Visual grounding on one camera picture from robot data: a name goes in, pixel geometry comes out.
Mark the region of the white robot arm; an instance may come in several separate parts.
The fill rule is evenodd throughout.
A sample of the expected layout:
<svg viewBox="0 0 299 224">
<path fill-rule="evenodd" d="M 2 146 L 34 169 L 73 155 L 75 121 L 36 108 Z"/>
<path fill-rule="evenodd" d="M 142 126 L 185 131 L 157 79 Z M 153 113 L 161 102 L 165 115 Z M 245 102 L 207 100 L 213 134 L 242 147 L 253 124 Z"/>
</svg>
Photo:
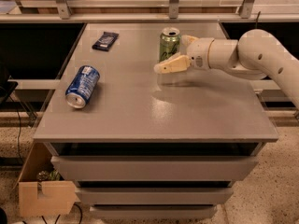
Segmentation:
<svg viewBox="0 0 299 224">
<path fill-rule="evenodd" d="M 193 67 L 219 69 L 233 77 L 250 80 L 270 77 L 299 108 L 299 60 L 270 33 L 253 29 L 237 40 L 191 35 L 181 40 L 186 53 L 176 53 L 157 63 L 155 73 L 177 73 Z"/>
</svg>

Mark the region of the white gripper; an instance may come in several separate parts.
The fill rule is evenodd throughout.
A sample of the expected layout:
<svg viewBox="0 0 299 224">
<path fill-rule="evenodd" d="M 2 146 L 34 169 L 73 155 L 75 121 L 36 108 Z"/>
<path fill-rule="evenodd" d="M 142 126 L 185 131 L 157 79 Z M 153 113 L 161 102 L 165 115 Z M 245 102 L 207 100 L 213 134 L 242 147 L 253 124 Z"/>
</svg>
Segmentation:
<svg viewBox="0 0 299 224">
<path fill-rule="evenodd" d="M 177 53 L 170 58 L 154 65 L 157 74 L 169 74 L 186 71 L 190 65 L 199 70 L 208 70 L 208 53 L 213 38 L 198 38 L 192 35 L 183 35 L 180 39 L 180 51 L 187 55 Z"/>
</svg>

